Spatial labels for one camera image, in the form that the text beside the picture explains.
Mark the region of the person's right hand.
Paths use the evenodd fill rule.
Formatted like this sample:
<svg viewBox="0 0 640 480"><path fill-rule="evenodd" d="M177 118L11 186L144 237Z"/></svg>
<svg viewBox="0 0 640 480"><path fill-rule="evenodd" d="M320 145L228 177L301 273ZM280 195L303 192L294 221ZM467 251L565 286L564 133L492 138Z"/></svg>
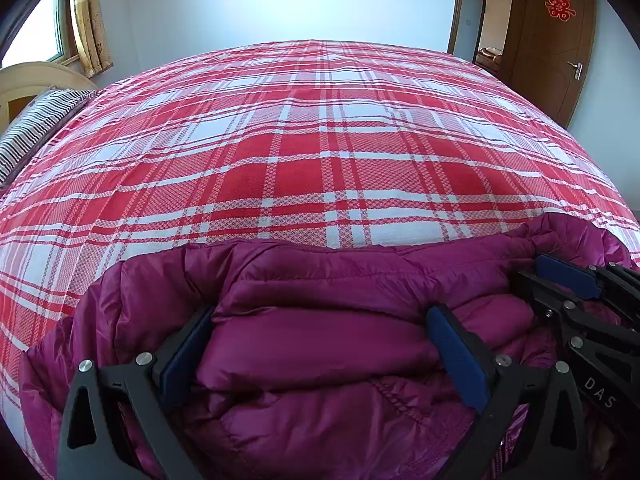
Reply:
<svg viewBox="0 0 640 480"><path fill-rule="evenodd" d="M593 428L590 441L590 453L591 467L594 470L602 470L606 466L613 444L614 434L608 427L597 426Z"/></svg>

